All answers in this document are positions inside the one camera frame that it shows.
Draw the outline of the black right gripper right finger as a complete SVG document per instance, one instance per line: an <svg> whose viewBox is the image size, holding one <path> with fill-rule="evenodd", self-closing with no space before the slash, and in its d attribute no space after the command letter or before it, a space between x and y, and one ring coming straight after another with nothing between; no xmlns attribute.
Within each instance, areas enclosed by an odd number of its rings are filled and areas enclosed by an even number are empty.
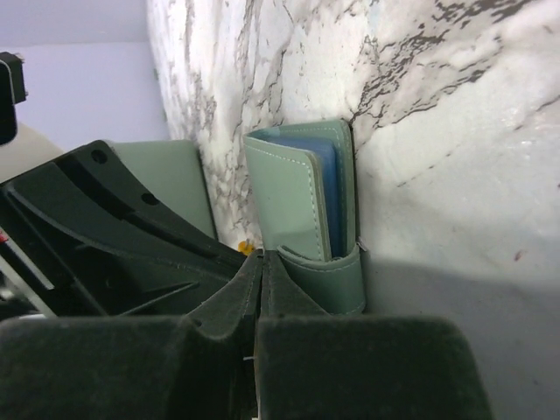
<svg viewBox="0 0 560 420"><path fill-rule="evenodd" d="M490 419L472 349L430 316L334 316L287 273L262 266L256 328L262 419Z"/></svg>

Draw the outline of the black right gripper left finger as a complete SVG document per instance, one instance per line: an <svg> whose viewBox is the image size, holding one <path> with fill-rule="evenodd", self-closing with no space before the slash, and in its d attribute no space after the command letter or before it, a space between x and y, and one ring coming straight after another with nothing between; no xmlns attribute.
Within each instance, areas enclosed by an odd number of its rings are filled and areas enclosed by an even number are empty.
<svg viewBox="0 0 560 420"><path fill-rule="evenodd" d="M263 255L179 316L1 324L4 419L250 419Z"/></svg>

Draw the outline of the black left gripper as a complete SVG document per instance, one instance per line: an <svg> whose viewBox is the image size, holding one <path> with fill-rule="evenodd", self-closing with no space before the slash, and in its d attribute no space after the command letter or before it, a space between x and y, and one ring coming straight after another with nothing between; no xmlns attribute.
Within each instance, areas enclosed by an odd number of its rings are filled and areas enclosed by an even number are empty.
<svg viewBox="0 0 560 420"><path fill-rule="evenodd" d="M47 318L186 313L244 260L189 141L97 140L1 185L1 268Z"/></svg>

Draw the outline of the green leather card holder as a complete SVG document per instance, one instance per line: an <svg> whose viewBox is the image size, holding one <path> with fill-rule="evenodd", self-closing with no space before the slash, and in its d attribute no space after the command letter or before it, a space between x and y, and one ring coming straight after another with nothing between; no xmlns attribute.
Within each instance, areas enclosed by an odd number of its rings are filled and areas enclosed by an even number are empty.
<svg viewBox="0 0 560 420"><path fill-rule="evenodd" d="M366 298L357 242L354 149L341 119L245 135L262 244L331 314L357 314Z"/></svg>

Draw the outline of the yellow black utility knife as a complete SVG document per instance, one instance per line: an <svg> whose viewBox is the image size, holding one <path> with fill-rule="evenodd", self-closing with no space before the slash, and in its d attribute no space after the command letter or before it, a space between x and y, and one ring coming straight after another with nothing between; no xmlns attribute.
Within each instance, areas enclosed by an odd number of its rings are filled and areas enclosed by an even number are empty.
<svg viewBox="0 0 560 420"><path fill-rule="evenodd" d="M255 245L251 240L246 239L238 243L237 250L245 256L249 256L255 251Z"/></svg>

